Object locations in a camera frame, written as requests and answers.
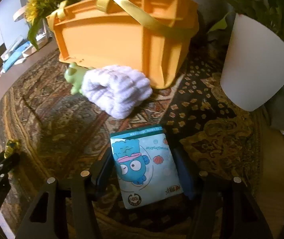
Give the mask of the blue cartoon tissue pack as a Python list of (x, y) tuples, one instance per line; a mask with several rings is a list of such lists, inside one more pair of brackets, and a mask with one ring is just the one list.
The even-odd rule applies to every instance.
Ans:
[(161, 125), (110, 134), (114, 166), (126, 209), (183, 193)]

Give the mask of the green frog plush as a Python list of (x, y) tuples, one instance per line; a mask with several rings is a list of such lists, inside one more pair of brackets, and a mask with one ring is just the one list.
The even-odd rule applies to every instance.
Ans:
[(70, 90), (70, 93), (72, 95), (74, 94), (83, 94), (82, 92), (82, 82), (83, 77), (86, 74), (87, 71), (92, 70), (93, 68), (84, 68), (82, 66), (78, 66), (77, 63), (72, 62), (69, 64), (68, 68), (66, 69), (64, 73), (64, 78), (66, 81), (70, 84), (72, 84), (72, 88)]

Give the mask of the patterned oriental rug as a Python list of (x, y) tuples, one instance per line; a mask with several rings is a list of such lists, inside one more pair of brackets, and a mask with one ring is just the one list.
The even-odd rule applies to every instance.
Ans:
[(212, 52), (191, 49), (173, 85), (155, 90), (124, 120), (110, 117), (80, 94), (71, 95), (63, 76), (66, 67), (58, 51), (51, 52), (0, 101), (0, 151), (9, 139), (20, 140), (22, 147), (1, 207), (13, 232), (49, 177), (62, 180), (89, 168), (102, 157), (111, 133), (157, 123), (200, 168), (226, 179), (238, 175), (256, 195), (259, 120), (224, 95), (219, 84), (223, 63)]

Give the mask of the blue cloth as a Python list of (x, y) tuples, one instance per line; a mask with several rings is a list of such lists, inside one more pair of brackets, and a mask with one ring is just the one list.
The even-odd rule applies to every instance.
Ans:
[(22, 51), (30, 46), (30, 41), (20, 45), (2, 65), (2, 72), (7, 72), (13, 64), (22, 56)]

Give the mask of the white plant pot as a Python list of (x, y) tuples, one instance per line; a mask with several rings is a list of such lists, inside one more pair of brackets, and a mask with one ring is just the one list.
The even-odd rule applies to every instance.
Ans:
[(284, 42), (270, 29), (237, 14), (220, 86), (235, 105), (256, 110), (284, 85)]

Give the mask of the orange plastic crate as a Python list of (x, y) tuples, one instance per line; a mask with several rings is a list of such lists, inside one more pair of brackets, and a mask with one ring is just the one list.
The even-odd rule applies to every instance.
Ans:
[(84, 68), (129, 66), (153, 88), (171, 85), (199, 30), (193, 0), (84, 0), (48, 17), (60, 61)]

